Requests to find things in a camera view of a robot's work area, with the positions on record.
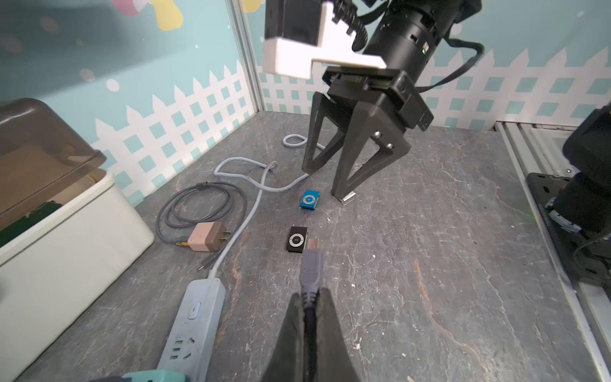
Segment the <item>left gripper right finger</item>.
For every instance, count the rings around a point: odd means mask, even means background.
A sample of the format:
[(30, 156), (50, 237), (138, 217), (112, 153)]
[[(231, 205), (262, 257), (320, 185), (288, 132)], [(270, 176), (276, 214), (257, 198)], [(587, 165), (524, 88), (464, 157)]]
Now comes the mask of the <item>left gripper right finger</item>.
[(317, 381), (359, 382), (341, 331), (335, 303), (328, 288), (321, 288), (316, 307)]

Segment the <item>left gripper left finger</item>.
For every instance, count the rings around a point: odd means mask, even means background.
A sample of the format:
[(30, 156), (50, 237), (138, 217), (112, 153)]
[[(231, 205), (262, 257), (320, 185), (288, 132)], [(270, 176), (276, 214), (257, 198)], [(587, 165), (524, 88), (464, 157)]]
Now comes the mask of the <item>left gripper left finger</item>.
[(261, 381), (303, 381), (304, 310), (299, 294), (292, 294), (278, 339)]

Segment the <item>black mp3 player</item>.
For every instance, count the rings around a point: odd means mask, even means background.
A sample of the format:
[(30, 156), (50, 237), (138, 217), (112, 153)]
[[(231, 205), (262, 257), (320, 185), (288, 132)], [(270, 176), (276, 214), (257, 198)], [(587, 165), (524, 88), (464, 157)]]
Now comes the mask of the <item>black mp3 player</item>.
[(307, 227), (292, 226), (286, 240), (286, 251), (303, 253), (307, 242)]

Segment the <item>teal usb charger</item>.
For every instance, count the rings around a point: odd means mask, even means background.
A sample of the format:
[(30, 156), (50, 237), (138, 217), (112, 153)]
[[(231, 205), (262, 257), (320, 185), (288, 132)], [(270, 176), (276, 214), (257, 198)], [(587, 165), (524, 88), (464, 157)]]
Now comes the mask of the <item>teal usb charger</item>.
[(128, 372), (122, 378), (130, 382), (190, 382), (186, 374), (168, 369)]

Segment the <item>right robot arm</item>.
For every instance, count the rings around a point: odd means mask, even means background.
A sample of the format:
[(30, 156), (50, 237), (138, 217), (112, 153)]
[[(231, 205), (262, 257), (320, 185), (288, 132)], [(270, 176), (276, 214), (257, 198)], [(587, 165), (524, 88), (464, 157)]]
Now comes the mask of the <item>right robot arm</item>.
[[(384, 68), (330, 66), (326, 93), (313, 95), (310, 141), (303, 168), (313, 173), (340, 153), (333, 195), (345, 197), (361, 183), (410, 151), (408, 129), (422, 130), (443, 112), (448, 127), (482, 130), (493, 122), (579, 121), (563, 145), (575, 168), (572, 178), (540, 173), (528, 187), (567, 273), (584, 282), (610, 284), (610, 75), (564, 75), (561, 68), (529, 68), (493, 76), (485, 71), (484, 46), (452, 38), (448, 14), (410, 1), (385, 6), (367, 51)], [(416, 84), (441, 41), (474, 55), (438, 82), (440, 88), (470, 79), (436, 104)]]

